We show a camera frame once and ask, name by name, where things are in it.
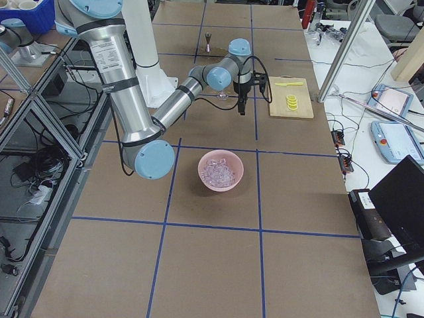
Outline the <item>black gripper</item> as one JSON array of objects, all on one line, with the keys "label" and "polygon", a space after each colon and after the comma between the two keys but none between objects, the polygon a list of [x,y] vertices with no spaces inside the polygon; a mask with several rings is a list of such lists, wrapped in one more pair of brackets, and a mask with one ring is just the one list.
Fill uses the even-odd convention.
[{"label": "black gripper", "polygon": [[240,115],[246,115],[246,103],[248,101],[248,93],[251,90],[251,81],[245,83],[233,82],[233,89],[238,95],[237,110]]}]

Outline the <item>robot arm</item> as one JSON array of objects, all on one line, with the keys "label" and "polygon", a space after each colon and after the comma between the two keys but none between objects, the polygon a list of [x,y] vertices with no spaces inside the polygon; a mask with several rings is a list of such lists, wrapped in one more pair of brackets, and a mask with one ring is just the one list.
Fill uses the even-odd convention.
[{"label": "robot arm", "polygon": [[146,1],[56,1],[54,8],[57,30],[87,42],[123,131],[123,163],[143,178],[171,170],[174,150],[162,136],[206,87],[235,84],[241,97],[250,90],[246,39],[232,40],[220,62],[196,66],[174,84],[160,69]]}]

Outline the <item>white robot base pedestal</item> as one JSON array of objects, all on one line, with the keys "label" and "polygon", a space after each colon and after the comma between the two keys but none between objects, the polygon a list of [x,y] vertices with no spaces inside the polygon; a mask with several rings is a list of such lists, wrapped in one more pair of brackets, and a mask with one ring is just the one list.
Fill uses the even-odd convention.
[{"label": "white robot base pedestal", "polygon": [[147,107],[158,108],[175,91],[178,78],[168,77],[160,66],[148,2],[125,1],[122,14],[144,100]]}]

